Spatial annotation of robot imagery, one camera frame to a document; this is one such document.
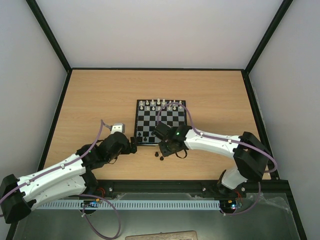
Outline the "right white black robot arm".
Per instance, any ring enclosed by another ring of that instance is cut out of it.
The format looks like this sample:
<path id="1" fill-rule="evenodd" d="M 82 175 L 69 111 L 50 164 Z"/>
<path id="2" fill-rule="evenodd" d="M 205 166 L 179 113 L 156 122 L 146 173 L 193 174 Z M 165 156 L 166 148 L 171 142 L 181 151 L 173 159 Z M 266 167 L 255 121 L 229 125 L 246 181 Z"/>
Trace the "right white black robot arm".
<path id="1" fill-rule="evenodd" d="M 182 125 L 168 130 L 155 130 L 160 139 L 159 150 L 163 157 L 183 151 L 202 150 L 233 159 L 235 166 L 225 169 L 214 187 L 222 196 L 229 196 L 246 181 L 259 183 L 268 165 L 265 146 L 250 132 L 242 135 L 220 135 Z"/>

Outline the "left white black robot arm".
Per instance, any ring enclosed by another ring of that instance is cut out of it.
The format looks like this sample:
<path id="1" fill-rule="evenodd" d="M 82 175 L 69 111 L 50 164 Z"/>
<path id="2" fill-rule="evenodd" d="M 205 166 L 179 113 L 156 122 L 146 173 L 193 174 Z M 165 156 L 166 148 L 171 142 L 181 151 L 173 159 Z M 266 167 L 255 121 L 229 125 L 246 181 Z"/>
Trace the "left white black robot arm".
<path id="1" fill-rule="evenodd" d="M 98 187 L 93 170 L 116 160 L 119 155 L 136 151 L 134 137 L 127 138 L 122 132 L 115 132 L 99 144 L 86 144 L 63 161 L 41 171 L 21 177 L 7 175 L 0 184 L 0 216 L 6 224 L 12 224 L 46 203 L 92 194 Z"/>

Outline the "black white chess board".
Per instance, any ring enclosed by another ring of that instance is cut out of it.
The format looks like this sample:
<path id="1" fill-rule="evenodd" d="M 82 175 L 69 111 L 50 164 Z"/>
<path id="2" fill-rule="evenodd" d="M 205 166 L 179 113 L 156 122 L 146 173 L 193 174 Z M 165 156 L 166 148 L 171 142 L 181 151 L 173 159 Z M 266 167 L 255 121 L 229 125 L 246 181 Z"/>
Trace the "black white chess board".
<path id="1" fill-rule="evenodd" d="M 134 137 L 136 138 L 138 146 L 155 146 L 160 140 L 156 136 L 150 136 L 157 126 L 158 122 L 164 123 L 170 127 L 178 127 L 180 125 L 187 124 L 187 113 L 184 107 L 186 106 L 185 100 L 182 101 L 182 111 L 179 111 L 179 105 L 171 105 L 171 110 L 168 110 L 169 101 L 166 101 L 165 105 L 162 105 L 163 99 L 160 99 L 161 104 L 157 105 L 157 99 L 154 100 L 155 105 L 151 105 L 152 99 L 138 99 L 136 101 L 136 113 L 135 113 L 135 126 L 134 126 Z M 143 132 L 148 132 L 148 136 L 143 136 Z"/>

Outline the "left controller circuit board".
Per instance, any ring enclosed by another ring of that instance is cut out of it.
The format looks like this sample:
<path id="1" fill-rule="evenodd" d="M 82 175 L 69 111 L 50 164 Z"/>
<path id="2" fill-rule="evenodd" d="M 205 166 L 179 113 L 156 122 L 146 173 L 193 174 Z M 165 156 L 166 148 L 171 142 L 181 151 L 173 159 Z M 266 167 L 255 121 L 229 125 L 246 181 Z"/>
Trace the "left controller circuit board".
<path id="1" fill-rule="evenodd" d="M 98 198 L 96 198 L 96 199 L 82 199 L 79 204 L 79 207 L 80 208 L 83 208 L 83 207 L 99 208 L 102 203 L 103 203 L 103 201 Z"/>

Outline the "controller circuit board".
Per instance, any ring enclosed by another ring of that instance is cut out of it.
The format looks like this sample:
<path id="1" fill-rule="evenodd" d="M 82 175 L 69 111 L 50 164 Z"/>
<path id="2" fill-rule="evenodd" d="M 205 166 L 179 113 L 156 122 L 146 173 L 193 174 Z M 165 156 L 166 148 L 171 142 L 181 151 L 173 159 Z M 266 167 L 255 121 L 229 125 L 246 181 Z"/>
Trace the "controller circuit board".
<path id="1" fill-rule="evenodd" d="M 79 204 L 79 207 L 80 208 L 83 208 L 83 207 L 99 208 L 102 203 L 103 203 L 103 201 L 98 198 L 96 198 L 96 199 L 82 199 Z"/>
<path id="2" fill-rule="evenodd" d="M 242 208 L 243 201 L 236 198 L 236 199 L 230 199 L 230 200 L 220 200 L 219 204 L 221 209 L 235 210 L 235 209 Z"/>

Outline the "right controller circuit board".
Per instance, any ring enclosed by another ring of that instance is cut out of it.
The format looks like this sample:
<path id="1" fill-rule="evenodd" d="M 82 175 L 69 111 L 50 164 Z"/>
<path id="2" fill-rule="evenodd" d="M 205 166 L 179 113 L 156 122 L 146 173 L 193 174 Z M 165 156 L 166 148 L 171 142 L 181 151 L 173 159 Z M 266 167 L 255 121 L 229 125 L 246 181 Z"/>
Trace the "right controller circuit board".
<path id="1" fill-rule="evenodd" d="M 221 209 L 235 210 L 235 209 L 242 208 L 243 201 L 236 198 L 236 199 L 230 199 L 230 200 L 220 200 L 219 204 Z"/>

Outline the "black aluminium mounting rail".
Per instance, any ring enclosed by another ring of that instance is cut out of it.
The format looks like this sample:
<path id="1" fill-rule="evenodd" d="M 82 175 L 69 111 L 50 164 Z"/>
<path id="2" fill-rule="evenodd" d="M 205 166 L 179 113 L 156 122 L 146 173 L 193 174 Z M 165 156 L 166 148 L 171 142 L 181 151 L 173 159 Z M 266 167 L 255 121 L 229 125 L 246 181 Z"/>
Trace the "black aluminium mounting rail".
<path id="1" fill-rule="evenodd" d="M 258 183 L 249 181 L 229 193 L 220 193 L 217 183 L 217 180 L 99 180 L 98 186 L 109 198 L 124 193 L 182 193 L 217 200 L 234 199 L 238 195 L 244 198 L 249 193 L 257 193 L 259 188 Z"/>

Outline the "black cage frame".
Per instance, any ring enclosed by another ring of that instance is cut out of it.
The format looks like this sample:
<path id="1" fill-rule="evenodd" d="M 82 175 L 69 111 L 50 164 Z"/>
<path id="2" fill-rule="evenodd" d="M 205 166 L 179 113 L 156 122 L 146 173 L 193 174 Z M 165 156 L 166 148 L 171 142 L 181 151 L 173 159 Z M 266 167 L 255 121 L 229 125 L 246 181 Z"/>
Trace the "black cage frame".
<path id="1" fill-rule="evenodd" d="M 49 151 L 49 146 L 51 144 L 53 134 L 58 122 L 59 114 L 61 112 L 62 104 L 68 89 L 68 84 L 70 82 L 70 78 L 72 75 L 73 70 L 102 70 L 102 71 L 107 71 L 107 70 L 120 70 L 120 71 L 129 71 L 129 70 L 134 70 L 134 71 L 241 71 L 243 82 L 246 88 L 246 93 L 248 96 L 248 100 L 250 102 L 251 110 L 253 113 L 254 121 L 259 133 L 259 136 L 262 138 L 262 143 L 266 144 L 266 147 L 271 151 L 271 146 L 269 143 L 269 139 L 267 137 L 266 129 L 265 126 L 263 125 L 263 120 L 262 120 L 262 114 L 261 111 L 258 110 L 258 103 L 257 103 L 257 98 L 254 96 L 254 91 L 253 91 L 253 86 L 249 78 L 249 74 L 254 68 L 255 64 L 257 63 L 258 59 L 260 58 L 261 54 L 263 53 L 265 47 L 267 46 L 269 40 L 271 39 L 273 33 L 276 31 L 278 25 L 282 21 L 283 17 L 287 13 L 289 7 L 291 6 L 293 0 L 283 0 L 280 7 L 278 8 L 276 14 L 274 15 L 272 21 L 270 22 L 266 32 L 264 33 L 261 41 L 258 44 L 258 47 L 254 51 L 252 57 L 250 58 L 249 63 L 247 64 L 245 69 L 237 69 L 237 68 L 182 68 L 182 67 L 174 67 L 174 68 L 165 68 L 165 67 L 71 67 L 70 64 L 68 63 L 67 58 L 65 57 L 56 37 L 54 36 L 45 16 L 43 15 L 41 8 L 39 7 L 38 3 L 36 0 L 26 0 L 32 14 L 36 18 L 38 24 L 42 28 L 42 31 L 44 32 L 46 38 L 50 42 L 53 50 L 55 51 L 57 57 L 59 58 L 60 62 L 62 63 L 65 71 L 67 72 L 67 76 L 64 81 L 64 85 L 62 88 L 62 92 L 59 97 L 59 102 L 57 104 L 57 108 L 52 120 L 52 124 L 49 130 L 49 134 L 47 137 L 47 140 L 45 142 L 45 147 L 43 150 L 43 153 L 41 155 L 41 159 L 38 165 L 38 170 L 41 170 L 41 168 L 44 167 L 45 164 L 45 158 L 48 155 Z M 285 192 L 285 189 L 280 188 L 280 184 L 286 184 L 286 189 L 289 191 L 291 196 L 289 196 L 289 206 L 293 210 L 293 219 L 295 222 L 295 226 L 297 228 L 297 232 L 299 234 L 300 239 L 302 240 L 307 240 L 307 236 L 301 221 L 301 218 L 299 216 L 299 212 L 294 200 L 294 197 L 292 195 L 291 189 L 289 182 L 287 180 L 282 180 L 282 179 L 277 179 L 276 177 L 279 177 L 278 171 L 276 173 L 271 174 L 271 183 L 266 182 L 267 180 L 264 180 L 264 184 L 266 185 L 265 187 L 270 187 L 269 189 L 267 188 L 266 190 L 273 190 L 274 192 L 281 191 L 282 193 Z"/>

